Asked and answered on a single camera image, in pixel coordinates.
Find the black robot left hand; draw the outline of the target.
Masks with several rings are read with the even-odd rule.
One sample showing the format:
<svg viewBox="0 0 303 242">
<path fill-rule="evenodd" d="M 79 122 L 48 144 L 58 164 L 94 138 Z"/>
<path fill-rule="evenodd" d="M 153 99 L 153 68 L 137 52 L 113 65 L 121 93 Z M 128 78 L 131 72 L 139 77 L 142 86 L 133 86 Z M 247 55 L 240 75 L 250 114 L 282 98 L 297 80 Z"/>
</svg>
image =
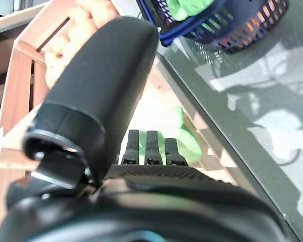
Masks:
<svg viewBox="0 0 303 242">
<path fill-rule="evenodd" d="M 262 199 L 181 161 L 115 163 L 158 42 L 118 17 L 76 53 L 23 136 L 39 165 L 10 184 L 0 241 L 290 240 Z"/>
</svg>

